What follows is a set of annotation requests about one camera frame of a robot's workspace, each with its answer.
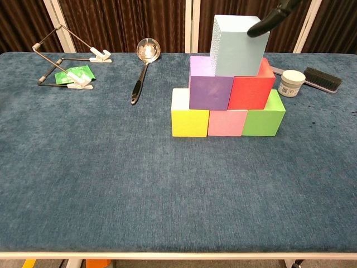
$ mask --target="small jar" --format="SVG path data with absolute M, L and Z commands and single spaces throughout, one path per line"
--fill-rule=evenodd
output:
M 305 82 L 305 78 L 305 75 L 300 71 L 283 71 L 278 89 L 279 93 L 285 97 L 295 97 L 301 85 Z

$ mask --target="black bristles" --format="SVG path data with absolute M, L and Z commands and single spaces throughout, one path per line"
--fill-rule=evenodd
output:
M 306 81 L 317 84 L 326 89 L 326 91 L 336 92 L 342 80 L 330 74 L 323 73 L 313 68 L 307 67 L 303 72 Z

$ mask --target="orange object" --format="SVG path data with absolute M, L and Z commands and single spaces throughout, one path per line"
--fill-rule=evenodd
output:
M 22 268 L 33 268 L 35 265 L 36 260 L 26 260 L 23 265 Z
M 86 268 L 106 268 L 112 260 L 85 260 Z
M 264 109 L 274 82 L 272 68 L 263 58 L 257 76 L 234 77 L 228 110 Z

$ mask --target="pink block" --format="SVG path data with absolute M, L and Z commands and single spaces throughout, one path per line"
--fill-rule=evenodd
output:
M 241 136 L 247 110 L 210 111 L 208 136 Z

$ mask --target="brown curtain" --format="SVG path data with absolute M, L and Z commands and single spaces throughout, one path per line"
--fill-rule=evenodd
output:
M 302 52 L 357 54 L 357 0 L 323 0 Z
M 60 0 L 70 30 L 89 45 L 110 52 L 135 52 L 151 37 L 162 52 L 185 51 L 185 0 Z M 77 52 L 88 48 L 74 39 Z
M 0 52 L 32 51 L 54 29 L 41 0 L 0 0 Z M 47 39 L 40 50 L 63 52 L 56 34 Z
M 266 52 L 292 52 L 300 34 L 311 0 L 300 6 L 271 31 Z M 247 15 L 263 19 L 276 8 L 278 0 L 201 0 L 199 52 L 209 52 L 214 15 Z

